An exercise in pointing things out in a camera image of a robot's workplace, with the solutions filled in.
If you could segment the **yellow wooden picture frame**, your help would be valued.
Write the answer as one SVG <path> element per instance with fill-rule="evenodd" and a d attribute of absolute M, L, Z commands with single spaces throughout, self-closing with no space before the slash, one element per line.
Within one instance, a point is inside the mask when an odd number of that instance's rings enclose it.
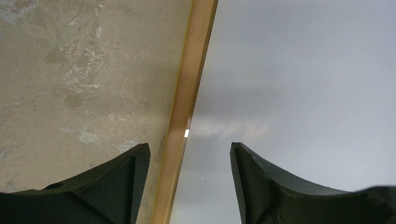
<path fill-rule="evenodd" d="M 194 0 L 191 3 L 150 220 L 152 224 L 170 221 L 185 151 L 185 132 L 190 127 L 217 5 L 216 0 Z"/>

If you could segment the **building and sky photo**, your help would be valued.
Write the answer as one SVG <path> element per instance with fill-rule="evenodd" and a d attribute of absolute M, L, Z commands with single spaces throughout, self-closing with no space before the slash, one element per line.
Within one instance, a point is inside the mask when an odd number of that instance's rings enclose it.
<path fill-rule="evenodd" d="M 395 185 L 395 1 L 219 1 L 172 224 L 241 222 L 232 142 L 330 188 Z"/>

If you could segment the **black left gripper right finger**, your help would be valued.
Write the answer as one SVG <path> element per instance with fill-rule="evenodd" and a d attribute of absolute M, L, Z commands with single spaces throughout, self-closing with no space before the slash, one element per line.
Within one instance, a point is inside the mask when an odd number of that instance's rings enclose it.
<path fill-rule="evenodd" d="M 396 188 L 348 192 L 300 178 L 234 142 L 233 181 L 244 224 L 393 224 Z"/>

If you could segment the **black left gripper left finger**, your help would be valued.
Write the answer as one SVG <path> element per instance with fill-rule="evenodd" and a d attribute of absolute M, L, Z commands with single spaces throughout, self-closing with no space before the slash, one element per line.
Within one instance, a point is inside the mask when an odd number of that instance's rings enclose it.
<path fill-rule="evenodd" d="M 147 143 L 44 189 L 0 195 L 3 224 L 134 224 L 150 163 Z"/>

